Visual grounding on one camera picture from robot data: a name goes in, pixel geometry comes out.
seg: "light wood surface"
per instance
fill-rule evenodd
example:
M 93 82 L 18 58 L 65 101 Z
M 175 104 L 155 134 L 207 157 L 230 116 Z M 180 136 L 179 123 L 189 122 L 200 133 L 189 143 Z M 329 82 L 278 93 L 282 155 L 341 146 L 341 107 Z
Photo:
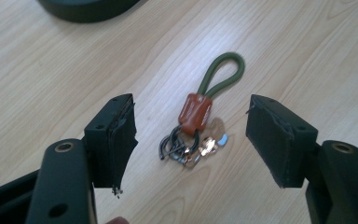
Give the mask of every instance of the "light wood surface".
M 243 79 L 213 101 L 229 141 L 193 170 L 160 161 L 218 55 L 237 51 Z M 213 84 L 230 76 L 228 63 Z M 132 92 L 138 147 L 118 200 L 97 189 L 100 223 L 310 223 L 303 189 L 279 189 L 245 137 L 253 93 L 316 127 L 318 143 L 358 147 L 358 0 L 141 0 L 94 24 L 50 16 L 35 0 L 0 0 L 0 186 L 39 168 L 45 149 Z

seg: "wooden table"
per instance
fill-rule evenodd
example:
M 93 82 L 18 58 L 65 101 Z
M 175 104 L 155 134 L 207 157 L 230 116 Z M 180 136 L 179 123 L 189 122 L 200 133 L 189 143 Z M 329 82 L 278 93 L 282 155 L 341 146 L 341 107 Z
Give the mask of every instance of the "wooden table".
M 213 101 L 229 141 L 193 169 L 158 158 L 218 55 L 246 60 Z M 228 63 L 213 84 L 229 77 Z M 132 92 L 139 145 L 118 200 L 96 189 L 98 219 L 130 223 L 310 223 L 303 189 L 279 189 L 245 137 L 251 94 L 276 99 L 358 147 L 358 1 L 141 0 L 109 21 L 76 24 L 35 0 L 0 0 L 0 186 L 39 168 L 45 149 L 81 138 L 102 106 Z

